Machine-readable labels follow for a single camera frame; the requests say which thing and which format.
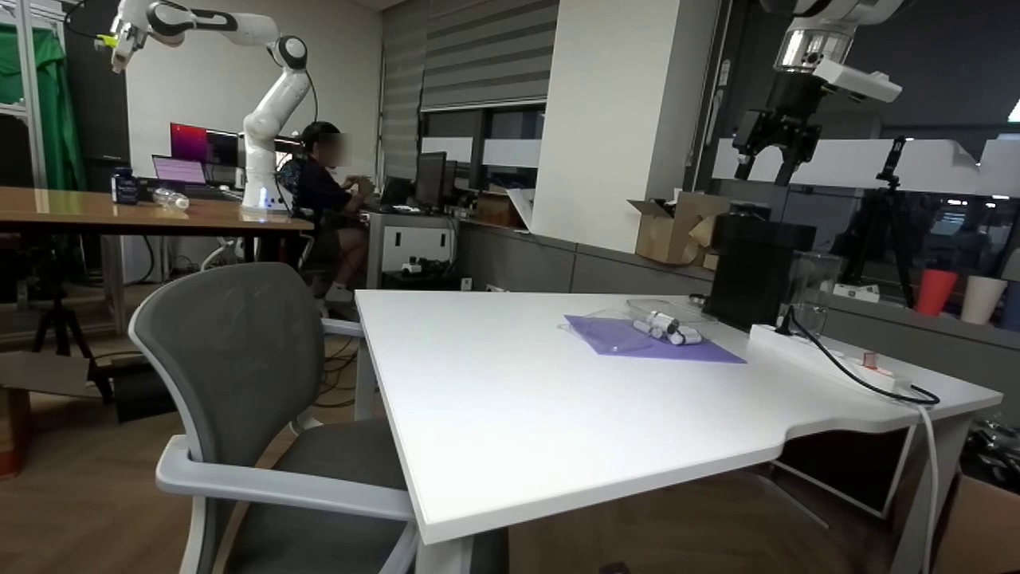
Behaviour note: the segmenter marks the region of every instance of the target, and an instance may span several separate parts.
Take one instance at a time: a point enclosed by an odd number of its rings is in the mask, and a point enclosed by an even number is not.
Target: small device
[[[678,322],[678,311],[672,303],[628,299],[628,311],[635,327],[651,338],[669,341],[675,349],[704,341],[698,327]]]
[[[113,178],[108,178],[108,198],[116,203],[137,203],[139,201],[139,183],[131,174],[131,170],[117,170]]]

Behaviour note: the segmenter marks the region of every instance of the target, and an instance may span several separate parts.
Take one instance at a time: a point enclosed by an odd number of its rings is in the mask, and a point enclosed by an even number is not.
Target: black hair
[[[305,151],[314,151],[314,143],[318,146],[343,143],[343,135],[330,122],[314,122],[305,130],[300,130],[300,141],[305,143]]]

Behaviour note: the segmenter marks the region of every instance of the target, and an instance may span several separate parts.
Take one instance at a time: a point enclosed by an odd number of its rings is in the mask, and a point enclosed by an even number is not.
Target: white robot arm
[[[901,0],[798,0],[793,23],[778,51],[770,105],[747,111],[732,146],[741,151],[737,178],[747,178],[764,146],[781,146],[778,183],[787,184],[800,162],[814,158],[821,128],[809,125],[824,96],[851,94],[894,102],[901,88],[887,72],[845,68],[857,27],[887,23]]]
[[[261,96],[252,114],[246,114],[246,209],[277,209],[277,162],[273,136],[295,114],[295,109],[311,94],[311,49],[296,34],[282,34],[277,23],[261,13],[221,13],[221,8],[187,8],[170,0],[121,0],[113,23],[113,34],[102,49],[113,51],[113,71],[126,71],[131,55],[158,39],[163,46],[183,46],[186,32],[221,32],[235,46],[266,46],[270,58],[284,68],[277,83]]]

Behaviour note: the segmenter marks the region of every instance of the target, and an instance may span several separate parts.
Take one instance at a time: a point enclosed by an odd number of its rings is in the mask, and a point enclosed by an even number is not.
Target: black box
[[[757,322],[774,326],[792,289],[793,256],[806,253],[814,238],[814,225],[720,216],[713,225],[720,264],[704,311],[743,332]]]

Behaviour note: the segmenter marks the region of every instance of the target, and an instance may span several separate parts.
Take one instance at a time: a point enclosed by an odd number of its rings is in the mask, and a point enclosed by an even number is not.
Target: white wall
[[[635,253],[639,209],[628,201],[678,184],[689,151],[678,141],[691,141],[700,100],[672,100],[672,88],[704,94],[704,65],[686,71],[712,51],[719,6],[723,0],[561,0],[537,191],[540,237]]]
[[[382,15],[357,0],[203,0],[203,8],[266,13],[282,32],[311,43],[318,119],[343,130],[343,174],[377,174]],[[183,49],[150,43],[129,68],[131,165],[153,171],[150,156],[170,154],[170,122],[240,130],[282,68],[266,49],[193,34]],[[314,94],[284,135],[314,122]]]

